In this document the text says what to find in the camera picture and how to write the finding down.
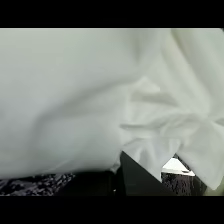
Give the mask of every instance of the white fabric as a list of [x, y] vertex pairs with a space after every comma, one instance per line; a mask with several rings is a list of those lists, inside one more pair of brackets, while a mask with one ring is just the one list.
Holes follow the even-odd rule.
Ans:
[[224, 175], [218, 29], [0, 29], [0, 178], [116, 170], [177, 153]]

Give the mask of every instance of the white cloth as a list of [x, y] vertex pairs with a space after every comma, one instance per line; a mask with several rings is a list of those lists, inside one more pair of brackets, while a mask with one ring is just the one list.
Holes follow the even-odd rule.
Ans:
[[223, 59], [218, 29], [1, 29], [0, 178], [115, 171], [123, 149], [216, 188]]

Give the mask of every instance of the wrinkled fabric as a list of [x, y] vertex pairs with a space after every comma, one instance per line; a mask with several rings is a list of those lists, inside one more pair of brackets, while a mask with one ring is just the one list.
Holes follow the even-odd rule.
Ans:
[[113, 170], [121, 150], [160, 180], [177, 153], [224, 175], [218, 29], [1, 29], [0, 178]]

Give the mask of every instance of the black object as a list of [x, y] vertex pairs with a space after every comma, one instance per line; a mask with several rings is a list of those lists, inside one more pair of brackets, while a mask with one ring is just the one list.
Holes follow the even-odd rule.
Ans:
[[117, 174], [92, 172], [77, 174], [56, 196], [174, 196], [126, 153], [121, 154]]

